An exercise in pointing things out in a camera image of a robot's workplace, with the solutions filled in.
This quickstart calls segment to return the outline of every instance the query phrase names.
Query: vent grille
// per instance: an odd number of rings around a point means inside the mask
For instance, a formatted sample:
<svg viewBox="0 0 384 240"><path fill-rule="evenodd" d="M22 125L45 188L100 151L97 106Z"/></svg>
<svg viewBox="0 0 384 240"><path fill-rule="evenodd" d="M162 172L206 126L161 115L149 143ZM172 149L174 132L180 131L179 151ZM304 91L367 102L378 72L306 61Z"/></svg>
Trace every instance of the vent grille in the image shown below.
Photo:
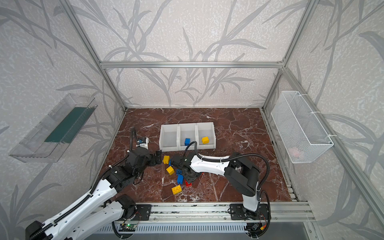
<svg viewBox="0 0 384 240"><path fill-rule="evenodd" d="M245 223L139 223L135 233L243 233L244 226ZM113 233L112 224L96 233Z"/></svg>

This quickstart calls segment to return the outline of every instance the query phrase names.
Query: storage bin compartment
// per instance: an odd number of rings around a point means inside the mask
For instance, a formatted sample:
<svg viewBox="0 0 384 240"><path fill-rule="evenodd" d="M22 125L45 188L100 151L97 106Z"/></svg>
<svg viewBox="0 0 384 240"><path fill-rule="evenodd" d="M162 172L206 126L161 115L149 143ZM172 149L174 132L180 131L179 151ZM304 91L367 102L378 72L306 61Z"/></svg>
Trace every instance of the storage bin compartment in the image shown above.
<svg viewBox="0 0 384 240"><path fill-rule="evenodd" d="M57 162L96 107L93 97L68 94L9 155L22 162Z"/></svg>
<svg viewBox="0 0 384 240"><path fill-rule="evenodd" d="M185 139L189 138L190 142L197 141L196 138L196 123L180 123L180 138L177 140L179 143L179 150L184 151L187 146L185 146ZM192 150L195 146L192 145L188 149Z"/></svg>
<svg viewBox="0 0 384 240"><path fill-rule="evenodd" d="M197 149L215 149L216 148L216 134L213 122L198 122L197 128ZM203 144L201 139L203 137L209 138L209 143Z"/></svg>
<svg viewBox="0 0 384 240"><path fill-rule="evenodd" d="M178 124L161 125L159 148L163 152L178 151Z"/></svg>
<svg viewBox="0 0 384 240"><path fill-rule="evenodd" d="M292 163L313 162L333 146L298 91L282 91L271 115Z"/></svg>

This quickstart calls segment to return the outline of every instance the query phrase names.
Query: green cloth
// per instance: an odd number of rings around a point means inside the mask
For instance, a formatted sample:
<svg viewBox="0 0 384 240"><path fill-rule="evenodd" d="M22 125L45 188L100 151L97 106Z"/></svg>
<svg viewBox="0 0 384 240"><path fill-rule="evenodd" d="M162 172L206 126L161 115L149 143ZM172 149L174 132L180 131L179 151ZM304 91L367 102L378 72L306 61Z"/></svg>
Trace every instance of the green cloth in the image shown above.
<svg viewBox="0 0 384 240"><path fill-rule="evenodd" d="M71 143L95 108L76 107L59 123L45 142Z"/></svg>

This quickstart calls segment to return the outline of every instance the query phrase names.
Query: black mounting plate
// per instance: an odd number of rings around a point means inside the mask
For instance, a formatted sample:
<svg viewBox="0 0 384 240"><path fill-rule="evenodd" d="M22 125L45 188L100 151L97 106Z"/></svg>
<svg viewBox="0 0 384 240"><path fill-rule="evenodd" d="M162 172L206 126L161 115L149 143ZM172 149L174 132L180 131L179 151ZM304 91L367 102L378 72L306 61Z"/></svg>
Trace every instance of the black mounting plate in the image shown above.
<svg viewBox="0 0 384 240"><path fill-rule="evenodd" d="M232 220L264 220L264 217L268 220L268 204L259 204L258 209L254 213L255 217L251 217L249 214L244 212L244 206L242 204L230 204L229 208Z"/></svg>
<svg viewBox="0 0 384 240"><path fill-rule="evenodd" d="M137 204L136 207L139 213L131 221L148 221L151 214L151 204Z"/></svg>

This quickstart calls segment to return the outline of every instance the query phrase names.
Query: yellow lego brick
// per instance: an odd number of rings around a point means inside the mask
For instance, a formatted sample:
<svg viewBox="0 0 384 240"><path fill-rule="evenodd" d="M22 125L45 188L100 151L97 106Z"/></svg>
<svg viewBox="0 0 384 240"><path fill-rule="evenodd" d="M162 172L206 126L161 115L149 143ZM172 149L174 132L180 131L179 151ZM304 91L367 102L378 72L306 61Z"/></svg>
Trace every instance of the yellow lego brick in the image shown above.
<svg viewBox="0 0 384 240"><path fill-rule="evenodd" d="M172 192L173 192L173 195L175 195L175 194L181 192L181 186L180 186L180 184L177 185L176 187L173 187L173 188L172 188Z"/></svg>
<svg viewBox="0 0 384 240"><path fill-rule="evenodd" d="M169 166L169 167L167 168L167 172L169 173L169 175L172 175L172 174L175 173L175 170L173 169L173 167Z"/></svg>
<svg viewBox="0 0 384 240"><path fill-rule="evenodd" d="M169 164L169 156L164 156L163 163L164 164Z"/></svg>
<svg viewBox="0 0 384 240"><path fill-rule="evenodd" d="M209 138L208 137L203 137L201 139L201 141L203 142L203 144L207 144L207 143L209 143Z"/></svg>

